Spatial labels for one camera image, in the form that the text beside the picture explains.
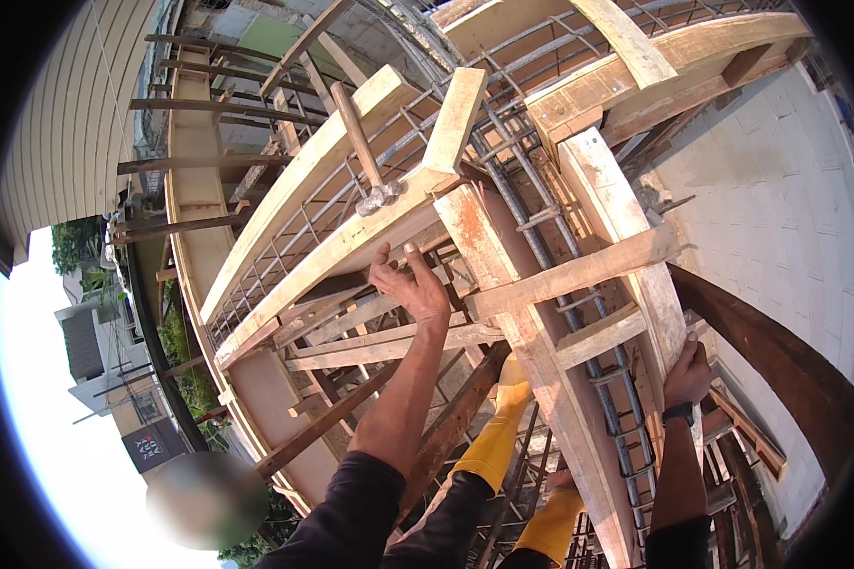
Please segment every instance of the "sky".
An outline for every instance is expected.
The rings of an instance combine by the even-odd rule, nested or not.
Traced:
[[[148,548],[146,483],[130,461],[114,419],[91,411],[75,385],[54,312],[70,306],[51,261],[51,230],[32,233],[29,260],[0,274],[0,381],[17,436],[41,490],[95,567],[236,567],[216,552],[159,537]],[[25,357],[19,357],[19,346]]]

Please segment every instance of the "wooden hammer handle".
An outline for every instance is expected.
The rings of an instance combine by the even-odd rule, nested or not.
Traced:
[[[358,160],[361,162],[364,174],[372,187],[382,186],[380,168],[376,165],[376,160],[373,159],[370,145],[367,144],[367,137],[361,128],[361,121],[358,120],[358,114],[354,112],[352,101],[348,98],[345,87],[341,81],[336,81],[330,87],[330,91],[332,92],[332,100],[335,101],[335,106],[339,108],[339,114],[342,115],[342,122],[345,123],[348,138],[352,140],[354,151],[358,153]]]

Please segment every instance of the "hammer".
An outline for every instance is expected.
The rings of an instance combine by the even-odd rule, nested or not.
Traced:
[[[401,193],[401,185],[395,180],[389,184],[383,183],[380,169],[376,165],[376,160],[373,159],[370,145],[367,144],[367,137],[361,128],[361,122],[358,120],[357,113],[354,112],[352,101],[348,98],[348,93],[345,92],[342,82],[333,83],[330,91],[335,106],[339,108],[345,130],[348,131],[348,138],[352,140],[354,151],[358,153],[358,160],[361,162],[364,174],[371,183],[370,195],[359,201],[354,207],[359,216],[366,218],[379,208],[391,203]]]

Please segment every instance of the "black sleeve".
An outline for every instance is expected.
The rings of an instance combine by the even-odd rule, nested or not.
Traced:
[[[404,492],[399,471],[363,452],[348,452],[326,489],[326,500],[282,547],[254,567],[376,569]]]
[[[705,569],[710,535],[710,515],[662,527],[646,539],[647,566]]]

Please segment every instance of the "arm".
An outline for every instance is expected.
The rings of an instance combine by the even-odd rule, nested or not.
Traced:
[[[386,263],[389,251],[388,243],[377,251],[370,281],[411,313],[417,332],[386,389],[358,423],[348,450],[378,458],[407,476],[433,400],[451,310],[443,283],[416,246],[405,245],[413,277]]]
[[[705,346],[696,340],[695,332],[687,336],[683,352],[664,382],[665,409],[686,402],[696,405],[708,393],[711,370]],[[706,486],[689,425],[682,417],[668,419],[651,531],[707,514]]]

